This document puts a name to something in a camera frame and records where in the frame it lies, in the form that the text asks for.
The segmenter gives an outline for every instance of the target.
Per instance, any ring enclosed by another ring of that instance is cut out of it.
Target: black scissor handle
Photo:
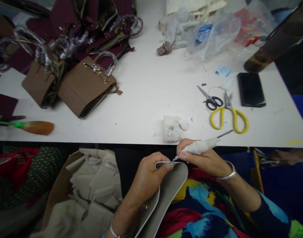
[[[211,99],[208,99],[208,100],[206,101],[206,105],[207,105],[207,107],[208,107],[210,110],[214,111],[215,109],[218,108],[218,106],[219,106],[219,107],[223,106],[223,101],[222,101],[220,98],[218,98],[218,97],[212,97],[212,100],[211,100]]]
[[[212,97],[217,106],[223,106],[223,101],[218,97]]]

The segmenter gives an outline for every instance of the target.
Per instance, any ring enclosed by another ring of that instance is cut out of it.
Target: silver bracelet
[[[234,165],[230,161],[225,160],[225,162],[227,162],[232,167],[232,173],[229,176],[226,176],[224,178],[217,178],[218,180],[228,180],[230,178],[235,177],[235,174],[237,173],[236,170],[235,170]]]
[[[134,228],[129,234],[127,234],[127,235],[125,235],[125,236],[120,236],[120,235],[118,236],[118,235],[115,234],[115,232],[113,231],[113,228],[112,228],[114,215],[113,215],[113,217],[112,217],[111,226],[109,227],[110,230],[111,230],[112,235],[113,235],[115,238],[128,238],[128,237],[133,236],[133,235],[135,234],[135,232],[136,232],[137,224],[136,224],[135,228]]]

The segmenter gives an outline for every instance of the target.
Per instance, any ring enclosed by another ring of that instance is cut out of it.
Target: black scissors
[[[220,98],[218,98],[218,97],[211,97],[202,88],[200,88],[199,86],[197,86],[197,87],[207,97],[207,101],[205,102],[205,104],[207,104],[207,107],[210,110],[214,111],[218,107],[223,106],[223,101]]]

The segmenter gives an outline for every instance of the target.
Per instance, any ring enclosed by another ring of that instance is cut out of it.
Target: scissors
[[[223,106],[223,101],[218,98],[218,97],[211,97],[209,94],[207,94],[202,88],[200,88],[199,86],[197,86],[198,89],[206,96],[207,101],[205,102],[205,104],[207,104],[207,107],[214,111],[215,109],[217,109],[219,106]]]
[[[218,109],[216,109],[215,111],[213,111],[210,115],[210,123],[212,125],[212,127],[214,129],[217,129],[217,130],[220,130],[223,128],[223,124],[224,124],[224,118],[223,118],[223,113],[224,113],[224,110],[225,109],[230,109],[233,113],[233,125],[234,125],[234,130],[236,133],[239,133],[239,134],[243,134],[245,132],[247,132],[248,130],[248,119],[246,118],[246,116],[244,116],[244,114],[242,112],[240,112],[239,110],[235,110],[233,107],[232,107],[232,98],[233,98],[233,93],[230,95],[230,97],[228,97],[228,94],[227,92],[225,92],[225,107],[220,107]],[[213,117],[214,117],[214,114],[216,114],[218,111],[221,111],[221,115],[220,115],[220,127],[217,127],[214,122],[213,122]],[[238,115],[240,117],[242,117],[242,119],[244,120],[244,130],[243,131],[239,131],[238,130],[238,121],[237,121],[237,116]]]

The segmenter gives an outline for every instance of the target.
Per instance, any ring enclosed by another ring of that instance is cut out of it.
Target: green screwdriver handle
[[[22,128],[25,125],[24,122],[0,122],[0,124],[2,124],[2,125],[11,125],[11,126],[14,126],[16,128]]]

